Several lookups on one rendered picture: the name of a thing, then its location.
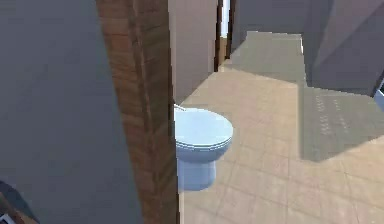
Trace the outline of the dark brown room door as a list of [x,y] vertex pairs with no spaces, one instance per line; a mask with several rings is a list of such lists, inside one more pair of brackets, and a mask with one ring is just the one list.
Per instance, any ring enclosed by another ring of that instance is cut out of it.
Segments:
[[228,9],[228,22],[227,22],[227,42],[225,45],[225,49],[223,50],[221,47],[221,25],[222,25],[222,19],[223,19],[223,6],[224,6],[224,0],[217,0],[217,8],[216,8],[216,27],[215,27],[215,54],[214,54],[214,72],[218,72],[219,66],[223,62],[223,60],[220,57],[221,53],[224,54],[224,59],[230,59],[231,55],[231,47],[232,47],[232,37],[233,37],[233,26],[234,26],[234,14],[236,9],[236,1],[237,0],[229,0],[227,5],[229,6]]

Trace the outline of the white toilet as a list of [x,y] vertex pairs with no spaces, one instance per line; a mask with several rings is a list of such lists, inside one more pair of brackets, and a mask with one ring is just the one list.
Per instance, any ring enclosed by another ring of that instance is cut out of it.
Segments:
[[174,105],[178,188],[201,191],[216,180],[216,162],[229,149],[234,127],[224,116]]

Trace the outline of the brown wooden room door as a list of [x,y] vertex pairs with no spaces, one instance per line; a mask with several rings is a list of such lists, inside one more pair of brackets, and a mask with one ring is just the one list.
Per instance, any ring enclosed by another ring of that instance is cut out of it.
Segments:
[[181,224],[168,0],[95,0],[143,224]]

